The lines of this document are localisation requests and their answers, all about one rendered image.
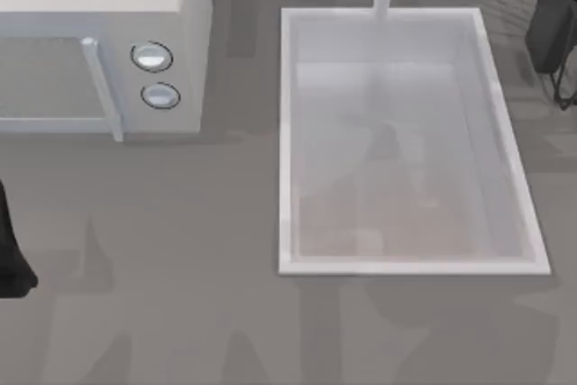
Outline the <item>white sink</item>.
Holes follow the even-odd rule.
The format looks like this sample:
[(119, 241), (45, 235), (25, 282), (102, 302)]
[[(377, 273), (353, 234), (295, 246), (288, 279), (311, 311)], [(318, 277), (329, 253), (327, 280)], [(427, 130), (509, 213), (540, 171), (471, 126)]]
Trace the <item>white sink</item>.
[(285, 8), (279, 90), (279, 274), (551, 274), (478, 8)]

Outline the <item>small microwave knob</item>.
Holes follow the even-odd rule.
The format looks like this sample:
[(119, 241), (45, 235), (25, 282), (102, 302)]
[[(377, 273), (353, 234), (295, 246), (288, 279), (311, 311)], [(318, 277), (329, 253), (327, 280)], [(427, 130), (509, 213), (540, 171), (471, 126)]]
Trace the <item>small microwave knob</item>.
[(179, 91), (169, 83), (157, 82), (141, 89), (142, 101), (155, 110), (170, 110), (181, 101)]

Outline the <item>large microwave knob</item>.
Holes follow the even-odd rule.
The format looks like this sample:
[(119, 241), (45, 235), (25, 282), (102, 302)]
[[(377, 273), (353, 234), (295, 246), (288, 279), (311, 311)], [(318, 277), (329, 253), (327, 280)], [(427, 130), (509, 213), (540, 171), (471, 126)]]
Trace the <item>large microwave knob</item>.
[(172, 66), (174, 57), (170, 49), (156, 41), (134, 44), (130, 50), (132, 63), (149, 73), (160, 73)]

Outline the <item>pale microwave oven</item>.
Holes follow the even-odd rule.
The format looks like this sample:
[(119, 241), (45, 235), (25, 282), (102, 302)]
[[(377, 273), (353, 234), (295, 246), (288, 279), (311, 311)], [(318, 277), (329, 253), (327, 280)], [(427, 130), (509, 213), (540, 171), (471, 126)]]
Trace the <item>pale microwave oven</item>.
[[(124, 140), (134, 134), (195, 134), (201, 125), (213, 0), (0, 0), (0, 37), (93, 37), (121, 109)], [(156, 41), (173, 54), (160, 73), (138, 69), (134, 44)], [(180, 103), (155, 110), (145, 86), (175, 87)]]

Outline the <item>microwave oven door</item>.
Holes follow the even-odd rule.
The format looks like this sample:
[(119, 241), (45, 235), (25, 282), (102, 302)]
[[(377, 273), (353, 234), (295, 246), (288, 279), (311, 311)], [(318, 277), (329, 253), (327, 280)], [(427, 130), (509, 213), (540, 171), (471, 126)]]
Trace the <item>microwave oven door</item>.
[(0, 37), (0, 134), (112, 135), (81, 39)]

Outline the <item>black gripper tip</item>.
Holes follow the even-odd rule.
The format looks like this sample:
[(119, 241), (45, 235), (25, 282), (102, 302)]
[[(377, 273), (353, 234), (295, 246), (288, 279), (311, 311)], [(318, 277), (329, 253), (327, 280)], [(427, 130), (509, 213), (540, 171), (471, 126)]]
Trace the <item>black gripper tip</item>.
[(5, 186), (0, 180), (0, 299), (25, 298), (38, 283), (16, 240)]

